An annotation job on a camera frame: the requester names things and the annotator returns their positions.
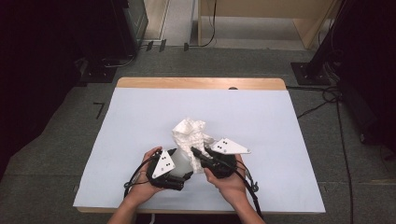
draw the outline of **white tabletop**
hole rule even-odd
[[[123,184],[143,154],[156,146],[176,147],[172,129],[185,118],[205,121],[206,134],[252,151],[243,160],[259,182],[256,194],[264,213],[325,212],[289,92],[257,90],[116,88],[74,206],[80,211],[117,208]],[[157,193],[140,209],[233,211],[203,174],[193,175],[182,191]]]

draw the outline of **wooden edge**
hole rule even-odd
[[[284,91],[285,82],[281,78],[263,77],[122,77],[118,88],[153,89],[216,89],[228,90],[271,90]]]
[[[101,207],[77,207],[81,213],[114,213],[116,208],[101,208]],[[317,215],[325,212],[263,212],[265,215]],[[137,214],[217,214],[229,215],[235,214],[235,211],[203,211],[203,210],[159,210],[159,209],[138,209]]]

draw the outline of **black cable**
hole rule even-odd
[[[131,57],[131,58],[129,59],[129,61],[128,61],[127,63],[122,63],[122,64],[109,64],[109,65],[104,65],[104,67],[106,67],[106,68],[115,68],[115,67],[123,67],[123,66],[126,66],[126,65],[128,65],[129,63],[131,63],[131,62],[134,60],[134,55],[128,55],[128,57]],[[105,60],[108,60],[108,58],[102,59],[102,63],[104,63]]]
[[[343,146],[344,160],[345,160],[345,163],[346,163],[346,174],[347,174],[348,185],[349,185],[350,223],[353,224],[353,207],[354,206],[353,206],[352,178],[350,176],[349,164],[348,164],[348,161],[347,161],[347,151],[346,151],[346,144],[345,144],[345,140],[344,140],[343,123],[341,121],[340,106],[338,104],[338,101],[336,101],[336,106],[337,106],[338,124],[340,126],[341,144]]]
[[[249,183],[246,181],[246,179],[241,174],[239,174],[239,172],[236,169],[233,169],[233,172],[235,174],[237,174],[241,178],[241,180],[244,182],[244,185],[247,188],[247,191],[249,192],[251,198],[253,199],[253,203],[254,203],[254,206],[256,207],[257,215],[259,215],[259,217],[261,219],[264,219],[264,217],[262,216],[262,210],[260,209],[259,199],[257,198],[256,194],[254,193],[253,188],[249,185]]]
[[[321,108],[322,106],[326,105],[327,103],[335,103],[339,100],[340,98],[340,93],[339,90],[337,89],[336,86],[330,86],[326,89],[324,88],[315,88],[315,87],[292,87],[292,86],[286,86],[287,89],[290,90],[298,90],[298,91],[321,91],[322,92],[322,98],[324,100],[324,102],[320,105],[315,106],[314,108],[308,109],[306,110],[303,114],[297,116],[297,119],[316,111],[317,109]],[[332,99],[328,99],[326,97],[326,93],[329,93],[333,96]]]
[[[212,37],[210,38],[209,42],[207,42],[205,45],[199,46],[201,48],[204,48],[206,46],[208,46],[210,43],[212,43],[213,38],[215,37],[215,33],[216,33],[216,6],[218,4],[218,0],[215,1],[215,8],[213,9],[213,33],[212,33]]]
[[[332,67],[330,66],[329,62],[325,62],[325,63],[323,64],[323,68],[324,68],[324,70],[326,71],[326,74],[327,74],[333,81],[335,81],[336,83],[338,83],[338,82],[340,81],[340,77],[337,76],[337,75],[335,74],[335,70],[334,70],[334,68],[332,68]]]
[[[129,188],[133,185],[133,184],[132,184],[132,181],[134,180],[134,177],[136,176],[137,172],[139,172],[140,169],[142,169],[142,167],[143,167],[146,163],[148,163],[149,161],[152,161],[152,160],[156,159],[157,157],[158,157],[158,156],[151,156],[150,158],[148,158],[148,159],[146,159],[145,161],[143,161],[143,162],[139,165],[139,167],[137,167],[137,169],[134,171],[134,174],[131,176],[131,179],[130,179],[128,182],[126,182],[126,183],[124,184],[124,187],[125,187],[124,198],[128,195],[128,193],[129,193]]]
[[[246,165],[244,163],[242,163],[241,161],[237,161],[237,162],[241,163],[245,167],[246,175],[247,175],[247,178],[250,180],[250,186],[253,189],[253,191],[254,192],[259,191],[259,186],[257,184],[257,181],[256,181],[256,183],[254,183],[253,177],[251,176],[251,173],[250,173],[249,169],[246,167]]]
[[[141,185],[141,184],[147,184],[149,181],[145,181],[145,182],[141,182],[141,183],[134,183],[134,184],[131,184],[131,186],[134,186],[134,185]]]

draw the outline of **tape mark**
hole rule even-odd
[[[100,105],[100,109],[99,109],[98,115],[96,116],[96,119],[99,119],[100,115],[102,114],[102,110],[103,110],[103,107],[105,106],[105,103],[93,102],[93,104],[94,105]]]

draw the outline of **right hand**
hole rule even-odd
[[[235,157],[237,161],[242,162],[241,155],[237,154]],[[235,206],[237,203],[244,203],[248,200],[245,184],[237,174],[217,179],[209,169],[205,168],[204,172],[206,174],[207,181],[219,189],[223,198],[230,205]],[[245,177],[245,170],[237,168],[237,172],[239,172],[241,176]]]

